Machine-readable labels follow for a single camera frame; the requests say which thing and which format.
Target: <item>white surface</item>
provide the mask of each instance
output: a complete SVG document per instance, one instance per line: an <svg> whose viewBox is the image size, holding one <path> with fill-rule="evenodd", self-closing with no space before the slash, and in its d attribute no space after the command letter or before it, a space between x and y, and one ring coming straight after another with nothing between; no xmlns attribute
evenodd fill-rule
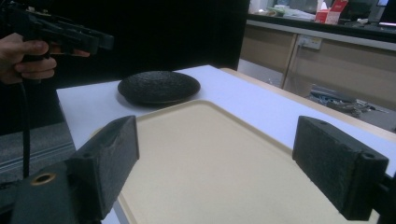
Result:
<svg viewBox="0 0 396 224"><path fill-rule="evenodd" d="M389 157L388 174L393 175L396 170L396 143L211 66L200 66L179 72L195 77L201 83L201 90L193 99L213 102L289 148L292 148L294 143L298 117L309 116L331 123L368 147ZM154 110L154 108L128 104L117 91L118 83L115 81L57 90L76 148L87 142L92 132L113 119L128 115L140 116Z"/></svg>

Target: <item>black cable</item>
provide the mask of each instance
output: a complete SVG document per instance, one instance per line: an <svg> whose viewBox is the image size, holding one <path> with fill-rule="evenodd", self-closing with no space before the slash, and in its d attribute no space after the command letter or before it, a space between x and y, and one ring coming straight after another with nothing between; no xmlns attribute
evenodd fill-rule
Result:
<svg viewBox="0 0 396 224"><path fill-rule="evenodd" d="M29 105L27 102L26 91L23 82L20 84L20 102L21 102L21 116L23 128L23 178L29 176L30 166L30 118L29 118Z"/></svg>

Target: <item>cabinet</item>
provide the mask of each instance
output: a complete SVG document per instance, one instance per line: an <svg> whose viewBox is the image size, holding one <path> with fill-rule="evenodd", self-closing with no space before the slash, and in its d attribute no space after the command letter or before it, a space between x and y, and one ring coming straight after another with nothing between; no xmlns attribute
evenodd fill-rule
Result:
<svg viewBox="0 0 396 224"><path fill-rule="evenodd" d="M247 25L241 58L281 72L284 90L306 96L318 84L396 110L396 44L263 24ZM322 38L320 48L301 35Z"/></svg>

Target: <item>countertop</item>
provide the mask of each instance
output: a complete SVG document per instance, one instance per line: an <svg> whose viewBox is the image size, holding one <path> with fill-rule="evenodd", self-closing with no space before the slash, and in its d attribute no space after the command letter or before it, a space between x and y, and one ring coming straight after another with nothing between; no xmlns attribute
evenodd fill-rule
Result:
<svg viewBox="0 0 396 224"><path fill-rule="evenodd" d="M379 28L374 25L366 25L365 28L353 27L351 25L330 25L313 21L297 21L282 17L255 14L247 15L247 24L268 28L279 27L281 30L297 34L316 35L317 37L327 37L330 39L334 39L335 37L335 40L396 50L393 47L396 44L396 29L394 28Z"/></svg>

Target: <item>white table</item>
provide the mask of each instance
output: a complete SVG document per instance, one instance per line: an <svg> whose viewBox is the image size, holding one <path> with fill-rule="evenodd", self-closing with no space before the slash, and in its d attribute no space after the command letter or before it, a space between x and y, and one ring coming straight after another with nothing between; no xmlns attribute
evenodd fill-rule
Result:
<svg viewBox="0 0 396 224"><path fill-rule="evenodd" d="M191 99L210 101L292 148L299 116L322 119L350 134L390 160L387 173L396 171L396 134L309 102L250 77L199 66L178 72L196 78L201 90ZM130 105L118 93L119 81L57 90L76 148L113 119L141 116L155 108ZM117 223L114 213L104 223Z"/></svg>

